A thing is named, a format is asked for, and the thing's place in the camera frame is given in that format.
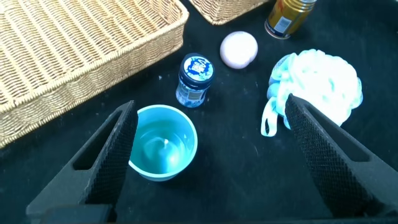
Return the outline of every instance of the wicker basket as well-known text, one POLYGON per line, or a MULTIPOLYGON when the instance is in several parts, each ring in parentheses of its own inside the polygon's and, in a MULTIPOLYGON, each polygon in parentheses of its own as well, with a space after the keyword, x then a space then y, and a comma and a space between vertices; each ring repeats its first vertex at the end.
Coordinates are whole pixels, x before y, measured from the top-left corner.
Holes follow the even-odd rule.
POLYGON ((213 25, 223 25, 269 0, 189 0, 213 25))
POLYGON ((182 46, 178 0, 0 0, 0 148, 182 46))

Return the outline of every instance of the egg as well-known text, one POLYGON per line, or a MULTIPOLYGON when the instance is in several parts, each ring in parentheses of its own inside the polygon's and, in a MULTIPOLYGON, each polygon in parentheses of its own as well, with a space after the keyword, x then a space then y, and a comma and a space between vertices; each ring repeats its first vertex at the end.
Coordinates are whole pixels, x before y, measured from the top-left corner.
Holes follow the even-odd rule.
POLYGON ((257 51, 256 39, 247 32, 237 31, 224 38, 220 47, 220 56, 227 66, 242 69, 256 58, 257 51))

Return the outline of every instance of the black cloth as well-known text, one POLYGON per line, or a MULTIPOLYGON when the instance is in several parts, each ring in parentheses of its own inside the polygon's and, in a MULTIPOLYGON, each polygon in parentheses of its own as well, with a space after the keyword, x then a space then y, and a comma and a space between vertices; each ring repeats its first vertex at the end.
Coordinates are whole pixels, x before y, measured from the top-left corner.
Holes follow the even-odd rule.
POLYGON ((27 204, 118 106, 174 106, 193 121, 199 138, 193 162, 169 182, 143 179, 131 168, 117 204, 119 221, 227 222, 329 218, 292 133, 260 135, 268 79, 292 52, 320 49, 347 60, 363 83, 363 104, 342 128, 398 170, 398 2, 318 1, 289 40, 271 37, 264 21, 274 2, 224 26, 212 26, 187 1, 184 45, 174 54, 99 94, 0 151, 0 220, 24 223, 27 204), (259 52, 247 68, 220 59, 220 43, 243 30, 259 52), (199 108, 178 103, 175 89, 183 57, 197 52, 213 62, 216 78, 199 108))

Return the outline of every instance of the blue jar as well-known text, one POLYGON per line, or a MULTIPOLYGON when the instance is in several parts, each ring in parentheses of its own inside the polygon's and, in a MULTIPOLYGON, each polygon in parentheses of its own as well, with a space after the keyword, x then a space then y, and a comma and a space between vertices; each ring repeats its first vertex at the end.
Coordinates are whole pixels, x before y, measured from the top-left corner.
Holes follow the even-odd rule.
POLYGON ((178 79, 175 91, 178 102, 189 108, 197 107, 204 102, 214 79, 214 66, 200 54, 187 54, 182 60, 178 79))

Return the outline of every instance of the blue cup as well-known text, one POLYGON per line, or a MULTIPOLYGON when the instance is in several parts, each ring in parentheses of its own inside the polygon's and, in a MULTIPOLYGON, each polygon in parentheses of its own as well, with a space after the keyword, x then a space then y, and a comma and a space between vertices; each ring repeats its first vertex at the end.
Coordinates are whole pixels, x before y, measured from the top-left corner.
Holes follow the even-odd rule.
POLYGON ((171 106, 147 106, 138 111, 129 165, 148 180, 169 180, 191 163, 197 147, 187 115, 171 106))

